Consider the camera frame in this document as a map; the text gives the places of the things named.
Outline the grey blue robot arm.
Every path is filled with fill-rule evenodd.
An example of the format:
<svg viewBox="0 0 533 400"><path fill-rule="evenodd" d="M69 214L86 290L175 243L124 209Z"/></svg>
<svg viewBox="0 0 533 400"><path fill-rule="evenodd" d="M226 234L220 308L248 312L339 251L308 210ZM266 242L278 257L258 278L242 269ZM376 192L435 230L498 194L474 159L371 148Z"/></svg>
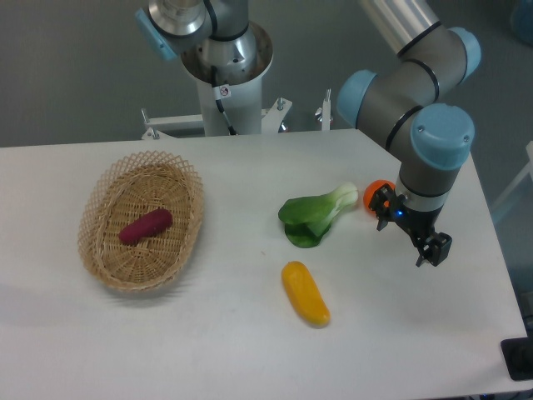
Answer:
<svg viewBox="0 0 533 400"><path fill-rule="evenodd" d="M371 196L379 227L395 223L420 263L438 265L452 240L434 225L475 136L470 116L441 96L476 70L480 45L465 29L444 27L424 1L365 1L362 8L401 63L385 77L355 72L336 109L401 164L396 184ZM151 1L135 19L152 49L180 59L196 80L206 135L277 131L261 100L271 41L250 20L247 2Z"/></svg>

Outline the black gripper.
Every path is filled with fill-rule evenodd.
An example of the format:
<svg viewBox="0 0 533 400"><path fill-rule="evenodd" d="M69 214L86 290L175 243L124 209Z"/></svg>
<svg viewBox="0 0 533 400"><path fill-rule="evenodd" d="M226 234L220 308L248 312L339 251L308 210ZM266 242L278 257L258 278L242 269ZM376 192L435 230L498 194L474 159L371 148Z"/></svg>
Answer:
<svg viewBox="0 0 533 400"><path fill-rule="evenodd" d="M382 186L376 190L370 207L376 212L376 229L381 231L392 220L411 238L419 256L416 266L428 262L436 267L449 254L452 237L443 232L435 232L435 222L441 213L441 207L431 211L418 211L406 205L407 197L403 194L395 198L394 189Z"/></svg>

